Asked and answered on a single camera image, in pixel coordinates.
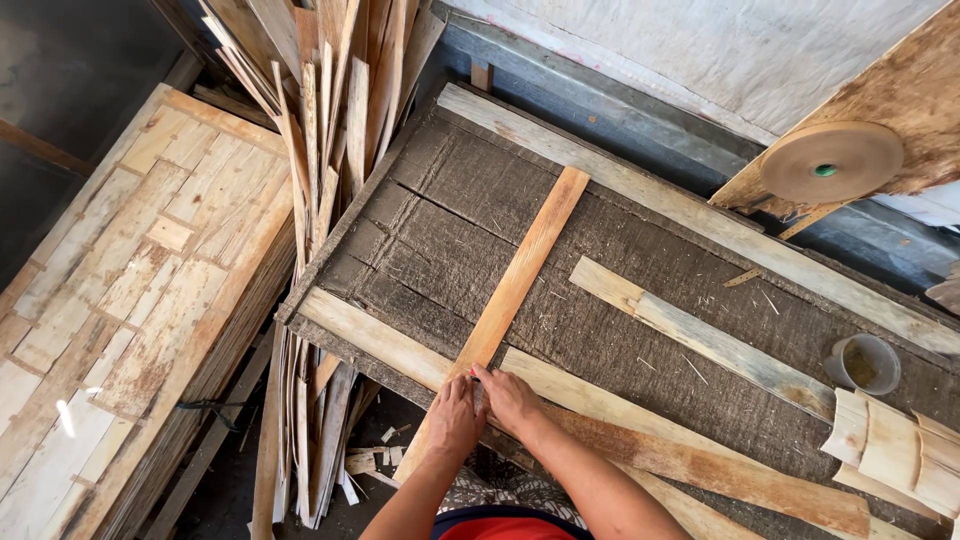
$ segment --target dark wooden table surface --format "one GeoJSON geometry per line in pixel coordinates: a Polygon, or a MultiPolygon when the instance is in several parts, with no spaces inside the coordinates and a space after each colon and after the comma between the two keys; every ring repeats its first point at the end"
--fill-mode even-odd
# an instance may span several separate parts
{"type": "MultiPolygon", "coordinates": [[[[375,171],[369,200],[361,198],[359,213],[334,234],[317,284],[455,358],[562,168],[436,106],[417,122],[375,171]]],[[[779,471],[847,489],[830,480],[839,462],[818,450],[827,424],[570,283],[580,256],[827,384],[821,361],[829,347],[875,330],[855,315],[815,306],[808,293],[782,282],[783,288],[762,279],[724,288],[749,261],[590,183],[492,365],[510,344],[779,471]]],[[[311,335],[341,357],[364,356],[331,334],[311,335]]],[[[902,381],[882,400],[960,428],[957,375],[897,350],[902,381]]],[[[428,391],[392,369],[370,358],[358,365],[429,404],[428,391]]],[[[673,483],[770,540],[833,538],[796,519],[673,483]]],[[[868,501],[874,515],[900,528],[929,539],[946,536],[926,518],[868,501]]]]}

